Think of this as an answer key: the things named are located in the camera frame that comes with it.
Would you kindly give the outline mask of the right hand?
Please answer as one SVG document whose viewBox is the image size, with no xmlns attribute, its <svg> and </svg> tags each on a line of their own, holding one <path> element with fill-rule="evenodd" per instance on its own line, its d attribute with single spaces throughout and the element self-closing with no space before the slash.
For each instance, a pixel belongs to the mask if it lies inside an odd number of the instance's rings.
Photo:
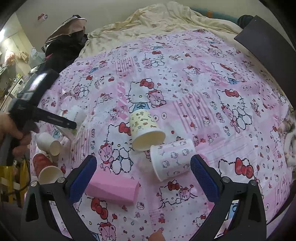
<svg viewBox="0 0 296 241">
<path fill-rule="evenodd" d="M 157 232 L 152 233 L 149 236 L 148 241 L 165 241 L 165 238 L 164 238 L 162 232 L 157 231 Z"/>
</svg>

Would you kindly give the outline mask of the left hand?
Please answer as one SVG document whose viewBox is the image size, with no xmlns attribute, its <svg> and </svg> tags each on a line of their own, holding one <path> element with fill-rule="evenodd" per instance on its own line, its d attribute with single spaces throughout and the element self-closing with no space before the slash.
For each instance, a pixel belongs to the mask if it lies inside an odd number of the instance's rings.
<svg viewBox="0 0 296 241">
<path fill-rule="evenodd" d="M 1 113 L 1 147 L 7 135 L 11 135 L 13 138 L 20 141 L 19 145 L 12 150 L 13 156 L 15 158 L 20 158 L 28 149 L 28 145 L 31 142 L 31 133 L 22 133 L 18 130 L 16 124 L 7 113 Z"/>
</svg>

